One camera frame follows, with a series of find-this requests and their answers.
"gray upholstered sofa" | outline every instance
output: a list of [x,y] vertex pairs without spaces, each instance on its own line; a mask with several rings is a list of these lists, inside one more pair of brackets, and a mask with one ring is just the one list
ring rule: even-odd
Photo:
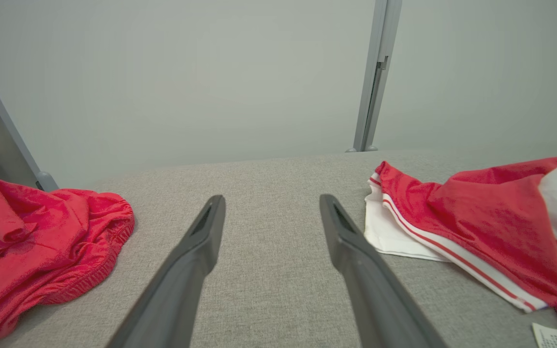
[[[427,181],[459,170],[557,156],[546,149],[366,152],[174,167],[97,183],[128,200],[137,225],[113,273],[79,299],[26,313],[0,347],[104,347],[199,209],[226,198],[219,260],[205,280],[193,347],[357,347],[343,278],[330,262],[319,195],[362,228],[366,183],[381,160]],[[450,347],[535,347],[524,314],[453,264],[382,256]]]

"white wall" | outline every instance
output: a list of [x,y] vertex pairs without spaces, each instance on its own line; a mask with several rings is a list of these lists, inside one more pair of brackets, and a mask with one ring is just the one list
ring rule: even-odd
[[165,165],[343,152],[373,7],[0,0],[0,97],[60,187]]
[[557,148],[557,0],[404,0],[373,144]]

